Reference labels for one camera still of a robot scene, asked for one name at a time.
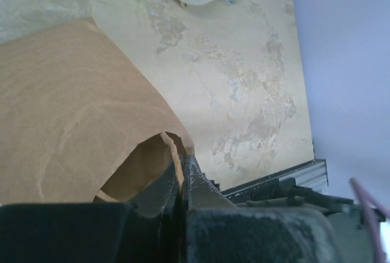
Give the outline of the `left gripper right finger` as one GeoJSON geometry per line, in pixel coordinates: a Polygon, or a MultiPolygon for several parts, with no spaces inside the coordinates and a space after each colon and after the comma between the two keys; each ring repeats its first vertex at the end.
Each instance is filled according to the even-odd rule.
{"type": "Polygon", "coordinates": [[[303,207],[239,208],[225,198],[190,155],[183,197],[187,262],[334,262],[325,217],[303,207]]]}

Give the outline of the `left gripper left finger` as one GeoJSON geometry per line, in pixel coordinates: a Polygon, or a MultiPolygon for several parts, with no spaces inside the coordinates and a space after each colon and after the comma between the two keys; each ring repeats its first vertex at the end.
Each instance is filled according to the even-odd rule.
{"type": "Polygon", "coordinates": [[[2,262],[177,262],[175,168],[121,203],[17,204],[1,208],[2,262]]]}

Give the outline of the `brown paper bag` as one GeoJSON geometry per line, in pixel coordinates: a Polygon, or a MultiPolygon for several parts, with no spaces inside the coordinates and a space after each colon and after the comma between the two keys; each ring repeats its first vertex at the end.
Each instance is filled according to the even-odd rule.
{"type": "Polygon", "coordinates": [[[124,201],[194,153],[92,18],[1,44],[1,204],[124,201]]]}

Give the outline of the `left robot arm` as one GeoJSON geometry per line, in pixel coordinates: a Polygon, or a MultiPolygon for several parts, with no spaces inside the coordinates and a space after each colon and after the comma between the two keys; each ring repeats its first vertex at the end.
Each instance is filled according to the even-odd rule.
{"type": "Polygon", "coordinates": [[[389,213],[303,184],[325,161],[220,191],[193,156],[121,203],[1,208],[2,262],[385,262],[389,213]]]}

